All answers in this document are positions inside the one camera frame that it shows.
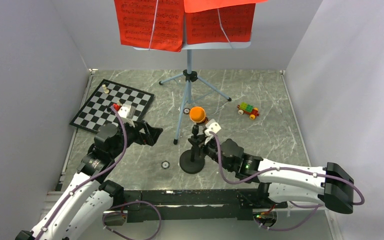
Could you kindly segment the orange toy microphone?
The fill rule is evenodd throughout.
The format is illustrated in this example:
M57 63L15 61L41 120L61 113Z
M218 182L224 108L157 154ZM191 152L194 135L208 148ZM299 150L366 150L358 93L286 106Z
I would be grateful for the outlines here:
M189 118L195 125L206 128L210 121L206 111L201 106L194 106L189 111Z

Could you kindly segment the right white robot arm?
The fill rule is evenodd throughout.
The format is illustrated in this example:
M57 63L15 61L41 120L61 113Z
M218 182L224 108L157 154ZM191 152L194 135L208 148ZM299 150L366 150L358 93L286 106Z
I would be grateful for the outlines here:
M354 179L337 163L326 166L297 166L245 153L232 139L222 143L214 137L200 134L188 139L191 148L181 155L182 163L198 164L201 170L205 158L218 164L220 173L234 173L236 184L257 183L256 202L262 208L284 202L321 205L340 213L351 214L354 201Z

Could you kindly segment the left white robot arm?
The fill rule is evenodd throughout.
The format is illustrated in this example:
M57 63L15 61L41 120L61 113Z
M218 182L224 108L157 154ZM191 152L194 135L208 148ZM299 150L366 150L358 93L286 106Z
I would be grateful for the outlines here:
M67 189L39 223L16 239L76 240L104 211L123 207L124 188L107 176L131 144L153 146L162 132L144 120L101 126Z

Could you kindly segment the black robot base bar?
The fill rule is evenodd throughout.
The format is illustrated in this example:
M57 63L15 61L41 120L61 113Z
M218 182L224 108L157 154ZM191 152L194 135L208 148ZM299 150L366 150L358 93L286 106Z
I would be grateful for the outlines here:
M126 214L128 223L162 220L236 219L249 221L274 203L258 189L126 190L107 213Z

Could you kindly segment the black microphone desk stand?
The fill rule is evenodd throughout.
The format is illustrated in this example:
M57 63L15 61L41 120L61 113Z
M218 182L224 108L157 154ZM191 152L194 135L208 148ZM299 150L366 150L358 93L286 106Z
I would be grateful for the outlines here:
M205 156L202 147L206 140L206 135L204 133L200 134L199 124L193 125L191 133L192 135L187 139L191 144L191 148L181 154L179 166L187 174L197 174L205 166Z

